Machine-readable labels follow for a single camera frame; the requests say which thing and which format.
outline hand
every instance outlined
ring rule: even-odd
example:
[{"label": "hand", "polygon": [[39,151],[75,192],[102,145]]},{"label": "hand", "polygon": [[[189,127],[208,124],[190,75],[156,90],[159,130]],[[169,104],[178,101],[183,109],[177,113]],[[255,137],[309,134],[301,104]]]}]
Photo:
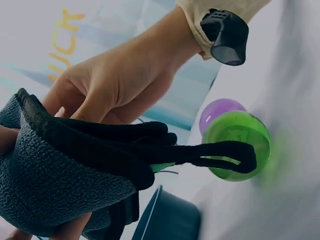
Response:
[{"label": "hand", "polygon": [[200,52],[177,7],[145,33],[67,69],[43,100],[52,115],[130,124],[169,89],[176,71]]},{"label": "hand", "polygon": [[0,125],[0,155],[9,152],[16,144],[19,131]]},{"label": "hand", "polygon": [[[50,240],[79,240],[84,227],[91,217],[91,213],[66,222],[53,234]],[[6,240],[31,240],[32,234],[16,229]]]}]

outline glove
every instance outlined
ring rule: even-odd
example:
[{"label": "glove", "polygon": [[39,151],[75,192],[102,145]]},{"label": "glove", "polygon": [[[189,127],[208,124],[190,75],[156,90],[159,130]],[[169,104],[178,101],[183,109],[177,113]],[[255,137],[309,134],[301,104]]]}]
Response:
[{"label": "glove", "polygon": [[53,117],[24,89],[0,112],[0,124],[20,129],[12,152],[0,156],[0,216],[40,237],[92,212],[83,235],[119,240],[124,226],[139,219],[139,191],[167,166],[192,163],[240,173],[257,167],[246,143],[177,146],[177,136],[161,122],[107,125]]},{"label": "glove", "polygon": [[[235,40],[234,38],[241,38],[239,36],[239,27],[243,28],[243,34],[245,34],[246,28],[239,22],[241,21],[240,19],[244,21],[243,23],[249,23],[257,12],[270,1],[271,0],[176,0],[176,5],[183,9],[194,38],[203,49],[203,52],[200,54],[204,60],[207,60],[214,57],[212,54],[212,46],[217,40],[217,36],[216,38],[212,38],[212,35],[215,35],[212,31],[227,31],[231,33],[229,37],[233,41]],[[209,26],[210,29],[206,29],[203,26],[203,21],[210,14],[211,17],[215,18],[212,20],[216,21],[212,21]],[[224,39],[224,44],[226,44],[228,40],[231,41],[231,39]]]}]

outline green translucent ball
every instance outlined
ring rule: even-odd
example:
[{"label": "green translucent ball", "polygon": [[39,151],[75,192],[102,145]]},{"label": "green translucent ball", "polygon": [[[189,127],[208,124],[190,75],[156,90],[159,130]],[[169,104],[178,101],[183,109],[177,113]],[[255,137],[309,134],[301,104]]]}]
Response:
[{"label": "green translucent ball", "polygon": [[[238,173],[232,170],[209,167],[217,177],[240,182],[260,173],[270,157],[270,135],[265,125],[246,111],[226,112],[217,117],[205,131],[202,143],[218,143],[223,141],[239,141],[253,146],[257,168],[250,173]],[[229,157],[208,156],[209,159],[222,159],[235,164],[237,160]]]}]

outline purple ball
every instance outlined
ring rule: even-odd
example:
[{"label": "purple ball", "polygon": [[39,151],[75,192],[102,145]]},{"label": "purple ball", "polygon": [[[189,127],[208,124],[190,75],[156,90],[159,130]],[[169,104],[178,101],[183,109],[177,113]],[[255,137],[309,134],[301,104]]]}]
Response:
[{"label": "purple ball", "polygon": [[231,111],[246,111],[246,109],[239,102],[229,98],[221,98],[211,102],[205,107],[200,116],[199,127],[201,135],[205,133],[214,119]]}]

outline black strap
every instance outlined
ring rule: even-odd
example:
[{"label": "black strap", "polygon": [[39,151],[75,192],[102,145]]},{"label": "black strap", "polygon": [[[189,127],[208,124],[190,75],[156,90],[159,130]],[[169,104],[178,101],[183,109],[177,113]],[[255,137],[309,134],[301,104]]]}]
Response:
[{"label": "black strap", "polygon": [[111,224],[104,233],[103,240],[120,240],[126,225],[126,210],[124,201],[111,205],[109,208]]}]

